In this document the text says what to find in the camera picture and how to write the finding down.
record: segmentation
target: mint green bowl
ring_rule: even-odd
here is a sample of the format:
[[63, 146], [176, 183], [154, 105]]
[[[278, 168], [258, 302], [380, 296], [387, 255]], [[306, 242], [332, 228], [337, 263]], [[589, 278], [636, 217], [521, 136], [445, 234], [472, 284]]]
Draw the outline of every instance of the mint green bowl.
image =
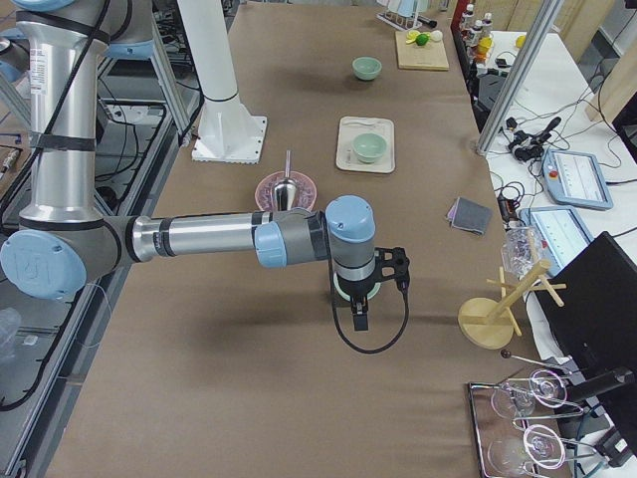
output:
[[372, 57], [358, 57], [351, 62], [351, 67], [356, 77], [366, 82], [372, 81], [382, 70], [382, 64]]
[[356, 158], [368, 164], [376, 162], [387, 150], [385, 138], [374, 133], [364, 132], [354, 138], [352, 149]]

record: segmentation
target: pink plate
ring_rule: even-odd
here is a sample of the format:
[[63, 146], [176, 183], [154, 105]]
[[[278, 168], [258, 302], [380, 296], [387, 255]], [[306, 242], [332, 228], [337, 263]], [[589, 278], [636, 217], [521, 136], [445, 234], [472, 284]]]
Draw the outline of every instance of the pink plate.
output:
[[[272, 188], [275, 184], [283, 179], [285, 173], [283, 171], [273, 172], [269, 176], [264, 177], [255, 191], [255, 201], [259, 209], [262, 211], [272, 211]], [[312, 208], [317, 201], [317, 186], [315, 182], [309, 179], [304, 174], [292, 171], [290, 173], [292, 179], [297, 183], [298, 197], [295, 203], [295, 207], [302, 207], [307, 211], [312, 211]]]

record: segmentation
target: computer monitor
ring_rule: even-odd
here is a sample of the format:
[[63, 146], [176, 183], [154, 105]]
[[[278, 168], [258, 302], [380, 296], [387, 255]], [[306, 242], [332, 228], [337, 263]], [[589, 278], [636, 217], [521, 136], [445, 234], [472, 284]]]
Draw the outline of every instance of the computer monitor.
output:
[[[602, 232], [559, 272], [565, 283], [558, 307], [546, 292], [537, 299], [557, 343], [586, 379], [624, 366], [637, 373], [637, 266]], [[637, 454], [637, 383], [597, 395], [633, 454]]]

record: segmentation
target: white pillar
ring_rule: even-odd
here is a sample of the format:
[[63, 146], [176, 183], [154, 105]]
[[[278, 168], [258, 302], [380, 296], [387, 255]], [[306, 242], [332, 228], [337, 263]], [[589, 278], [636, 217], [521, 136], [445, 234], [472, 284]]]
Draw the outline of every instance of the white pillar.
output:
[[268, 123], [252, 117], [239, 98], [221, 1], [177, 3], [206, 97], [192, 158], [259, 162]]

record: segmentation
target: white tray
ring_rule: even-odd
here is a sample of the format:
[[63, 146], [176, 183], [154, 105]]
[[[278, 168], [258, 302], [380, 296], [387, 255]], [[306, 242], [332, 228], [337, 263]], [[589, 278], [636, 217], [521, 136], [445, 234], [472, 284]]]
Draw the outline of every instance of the white tray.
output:
[[[387, 141], [387, 152], [373, 164], [359, 161], [351, 150], [354, 138], [364, 132], [375, 132]], [[394, 123], [391, 119], [343, 117], [338, 125], [336, 167], [345, 171], [381, 172], [396, 168], [394, 154]]]

